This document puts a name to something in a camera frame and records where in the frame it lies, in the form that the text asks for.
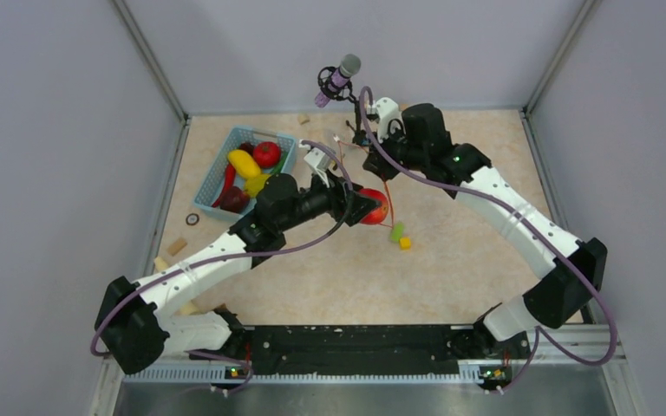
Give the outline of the clear zip top bag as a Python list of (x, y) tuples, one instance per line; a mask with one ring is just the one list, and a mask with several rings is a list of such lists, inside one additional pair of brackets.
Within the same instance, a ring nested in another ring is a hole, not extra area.
[(370, 142), (367, 144), (362, 142), (356, 143), (351, 140), (345, 140), (337, 134), (332, 135), (332, 140), (337, 145), (343, 159), (345, 158), (344, 154), (347, 151), (357, 150), (363, 152), (365, 157), (363, 158), (362, 169), (365, 172), (374, 174), (382, 182), (381, 191), (369, 188), (362, 189), (363, 193), (368, 194), (382, 203), (382, 206), (368, 214), (362, 220), (362, 223), (367, 225), (382, 225), (388, 227), (392, 231), (400, 231), (403, 226), (395, 221), (395, 210), (393, 208), (391, 191), (389, 189), (389, 181), (398, 175), (399, 171), (385, 160)]

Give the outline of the red toy apple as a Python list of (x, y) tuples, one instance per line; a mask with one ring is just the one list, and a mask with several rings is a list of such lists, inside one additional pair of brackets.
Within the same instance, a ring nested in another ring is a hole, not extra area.
[(389, 198), (384, 193), (371, 188), (362, 188), (360, 193), (375, 199), (379, 203), (379, 205), (367, 214), (360, 223), (366, 225), (381, 224), (389, 214)]

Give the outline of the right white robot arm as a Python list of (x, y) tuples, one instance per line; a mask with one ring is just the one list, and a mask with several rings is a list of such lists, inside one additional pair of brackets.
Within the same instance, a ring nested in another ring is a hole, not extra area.
[(605, 245), (561, 229), (514, 191), (477, 147), (454, 143), (439, 108), (423, 103), (401, 110), (383, 98), (362, 106), (362, 126), (371, 146), (365, 170), (385, 179), (422, 173), (480, 214), (538, 278), (527, 292), (477, 320), (473, 344), (480, 354), (496, 357), (510, 338), (537, 326), (560, 328), (600, 290)]

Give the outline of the yellow toy squash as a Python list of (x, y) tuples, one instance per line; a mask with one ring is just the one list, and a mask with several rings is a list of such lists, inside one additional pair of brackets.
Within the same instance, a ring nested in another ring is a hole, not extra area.
[(252, 156), (244, 150), (232, 150), (227, 154), (227, 160), (235, 167), (237, 175), (243, 179), (250, 179), (262, 173)]

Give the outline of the red toy tomato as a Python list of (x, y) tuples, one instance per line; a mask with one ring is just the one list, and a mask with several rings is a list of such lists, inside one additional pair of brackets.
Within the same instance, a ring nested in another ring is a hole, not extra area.
[(272, 141), (264, 141), (253, 148), (252, 158), (262, 169), (275, 167), (282, 157), (282, 149)]

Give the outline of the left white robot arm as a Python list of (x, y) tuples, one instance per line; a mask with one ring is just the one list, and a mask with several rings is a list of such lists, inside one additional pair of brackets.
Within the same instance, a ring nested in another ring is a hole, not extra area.
[(193, 318), (181, 326), (173, 315), (185, 303), (225, 279), (252, 270), (274, 256), (291, 254), (285, 232), (323, 214), (335, 220), (330, 237), (343, 224), (353, 226), (382, 207), (382, 201), (345, 177), (326, 172), (300, 188), (290, 175), (270, 176), (254, 207), (239, 221), (185, 261), (152, 276), (115, 278), (106, 287), (95, 320), (91, 352), (102, 342), (124, 374), (137, 374), (161, 356), (193, 349), (232, 358), (242, 350), (240, 331), (224, 318)]

